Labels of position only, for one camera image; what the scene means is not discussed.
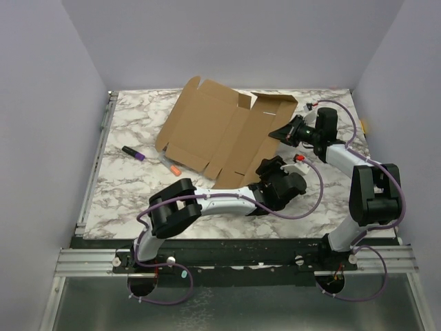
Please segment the brown cardboard box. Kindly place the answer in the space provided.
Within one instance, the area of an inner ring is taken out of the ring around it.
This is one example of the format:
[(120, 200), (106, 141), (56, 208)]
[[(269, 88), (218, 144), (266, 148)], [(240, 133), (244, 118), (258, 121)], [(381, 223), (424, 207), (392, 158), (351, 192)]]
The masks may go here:
[(290, 94), (243, 94), (196, 76), (183, 88), (155, 148), (215, 188), (246, 186), (259, 180), (262, 160), (276, 155), (280, 143), (269, 133), (288, 124), (297, 105)]

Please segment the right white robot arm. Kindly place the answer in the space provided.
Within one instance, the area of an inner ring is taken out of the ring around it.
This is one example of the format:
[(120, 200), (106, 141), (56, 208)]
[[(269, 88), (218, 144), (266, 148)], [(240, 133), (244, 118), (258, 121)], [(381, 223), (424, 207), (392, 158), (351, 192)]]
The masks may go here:
[(318, 265), (326, 270), (338, 265), (341, 252), (349, 251), (367, 233), (399, 224), (406, 209), (398, 166), (381, 164), (361, 155), (337, 135), (338, 112), (328, 107), (317, 110), (314, 127), (296, 115), (288, 124), (269, 133), (287, 146), (311, 145), (322, 162), (351, 179), (349, 215), (325, 236), (326, 247), (316, 253)]

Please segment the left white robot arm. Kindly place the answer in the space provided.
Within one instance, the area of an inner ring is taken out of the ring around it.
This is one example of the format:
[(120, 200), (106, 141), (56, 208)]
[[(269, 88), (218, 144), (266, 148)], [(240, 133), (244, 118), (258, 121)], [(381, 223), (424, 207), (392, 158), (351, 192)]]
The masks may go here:
[(305, 173), (280, 156), (265, 159), (259, 181), (236, 189), (206, 189), (179, 179), (149, 198), (149, 208), (137, 220), (144, 225), (128, 263), (137, 272), (148, 270), (166, 239), (184, 232), (200, 217), (236, 214), (246, 217), (275, 214), (306, 193)]

